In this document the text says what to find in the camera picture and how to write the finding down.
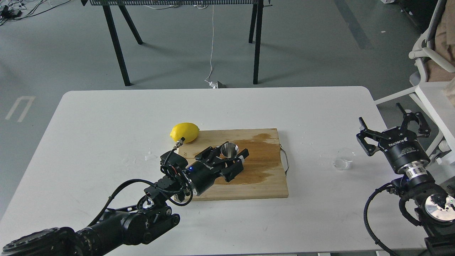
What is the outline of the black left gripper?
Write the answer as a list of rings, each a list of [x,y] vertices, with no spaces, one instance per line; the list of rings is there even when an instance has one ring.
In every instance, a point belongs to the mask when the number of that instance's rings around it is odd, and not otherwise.
[[[187,178],[197,196],[210,188],[218,177],[230,182],[242,172],[245,158],[249,156],[248,149],[232,158],[221,159],[219,156],[223,146],[206,148],[194,157],[196,162],[186,168]]]

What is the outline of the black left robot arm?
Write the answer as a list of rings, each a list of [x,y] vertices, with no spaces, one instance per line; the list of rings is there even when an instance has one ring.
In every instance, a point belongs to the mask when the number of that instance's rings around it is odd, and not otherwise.
[[[186,206],[200,196],[219,177],[233,180],[244,169],[248,149],[239,151],[237,144],[225,142],[207,147],[193,164],[176,153],[184,144],[180,138],[172,150],[161,156],[164,176],[156,182],[131,179],[123,182],[109,196],[100,213],[90,224],[74,231],[69,227],[45,229],[23,236],[5,245],[2,256],[102,256],[122,245],[149,244],[180,222],[167,204]],[[124,188],[133,183],[148,184],[136,205],[111,209],[109,204]]]

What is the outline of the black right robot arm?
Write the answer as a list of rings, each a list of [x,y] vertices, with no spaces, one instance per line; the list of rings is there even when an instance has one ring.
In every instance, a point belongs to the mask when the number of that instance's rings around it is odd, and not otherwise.
[[[453,256],[455,254],[455,211],[454,198],[435,183],[426,170],[430,159],[418,142],[419,137],[431,133],[421,112],[407,112],[399,103],[403,113],[400,126],[377,132],[370,130],[363,118],[357,140],[368,156],[383,152],[392,170],[401,175],[369,196],[363,211],[363,220],[375,244],[392,256],[396,253],[385,246],[372,231],[368,222],[368,209],[374,197],[382,191],[400,197],[399,209],[403,217],[415,226],[421,226],[428,237],[425,244],[432,256]]]

